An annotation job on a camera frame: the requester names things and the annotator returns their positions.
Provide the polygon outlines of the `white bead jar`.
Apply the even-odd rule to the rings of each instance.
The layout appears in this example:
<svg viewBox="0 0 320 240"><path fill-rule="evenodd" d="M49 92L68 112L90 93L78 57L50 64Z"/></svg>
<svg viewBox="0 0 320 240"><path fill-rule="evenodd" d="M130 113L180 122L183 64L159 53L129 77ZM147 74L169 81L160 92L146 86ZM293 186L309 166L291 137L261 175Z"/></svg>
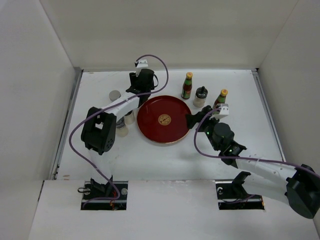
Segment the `white bead jar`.
<svg viewBox="0 0 320 240"><path fill-rule="evenodd" d="M109 93L109 99L111 102L114 102L116 101L117 99L119 99L122 95L121 93L118 91L118 90L112 90L110 93Z"/></svg>

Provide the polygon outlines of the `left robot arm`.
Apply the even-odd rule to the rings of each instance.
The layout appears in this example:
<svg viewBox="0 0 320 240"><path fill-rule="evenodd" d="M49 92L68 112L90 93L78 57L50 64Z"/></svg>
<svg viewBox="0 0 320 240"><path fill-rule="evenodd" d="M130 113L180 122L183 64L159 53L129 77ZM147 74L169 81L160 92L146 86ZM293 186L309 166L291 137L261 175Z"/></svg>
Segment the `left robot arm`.
<svg viewBox="0 0 320 240"><path fill-rule="evenodd" d="M124 120L126 115L145 103L156 87L154 80L157 79L157 76L151 69L142 68L131 72L129 78L130 87L123 96L104 108L91 107L87 118L79 124L83 125L80 138L90 153L101 156L108 152L115 142L117 122ZM94 162L93 155L90 158L80 153L78 155L87 161L105 181L98 183L91 178L90 192L96 193L97 199L118 199L121 193L112 182L112 174L110 172L104 174Z"/></svg>

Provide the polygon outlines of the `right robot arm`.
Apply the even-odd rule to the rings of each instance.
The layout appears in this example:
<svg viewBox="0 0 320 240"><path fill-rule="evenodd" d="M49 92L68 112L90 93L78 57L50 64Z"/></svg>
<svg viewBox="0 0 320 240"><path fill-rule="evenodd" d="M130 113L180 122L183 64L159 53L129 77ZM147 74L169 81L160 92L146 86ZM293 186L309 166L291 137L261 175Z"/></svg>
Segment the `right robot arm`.
<svg viewBox="0 0 320 240"><path fill-rule="evenodd" d="M229 106L204 107L196 114L186 114L188 129L204 133L216 158L241 172L232 181L238 198L260 195L277 200L306 219L313 219L320 209L320 176L310 166L260 157L241 156L247 150L234 140L235 133L220 119L229 115Z"/></svg>

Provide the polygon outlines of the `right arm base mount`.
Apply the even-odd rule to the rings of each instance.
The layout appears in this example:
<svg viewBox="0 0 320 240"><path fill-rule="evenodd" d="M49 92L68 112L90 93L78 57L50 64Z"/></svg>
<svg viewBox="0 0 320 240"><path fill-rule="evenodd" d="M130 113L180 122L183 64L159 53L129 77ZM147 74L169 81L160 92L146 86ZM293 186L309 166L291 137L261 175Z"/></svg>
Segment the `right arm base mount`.
<svg viewBox="0 0 320 240"><path fill-rule="evenodd" d="M264 201L260 195L248 194L241 186L232 181L216 181L217 205L219 210L264 210Z"/></svg>

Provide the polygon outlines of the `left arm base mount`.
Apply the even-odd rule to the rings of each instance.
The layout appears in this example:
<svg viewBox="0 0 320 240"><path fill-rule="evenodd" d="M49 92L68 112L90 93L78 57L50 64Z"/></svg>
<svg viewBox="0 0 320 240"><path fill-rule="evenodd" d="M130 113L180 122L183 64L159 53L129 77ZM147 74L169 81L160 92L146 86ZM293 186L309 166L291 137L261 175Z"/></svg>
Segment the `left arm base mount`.
<svg viewBox="0 0 320 240"><path fill-rule="evenodd" d="M77 192L82 194L81 210L83 211L125 211L127 209L127 197L129 183L127 181L115 181L116 189L108 182L100 184L91 179L86 181Z"/></svg>

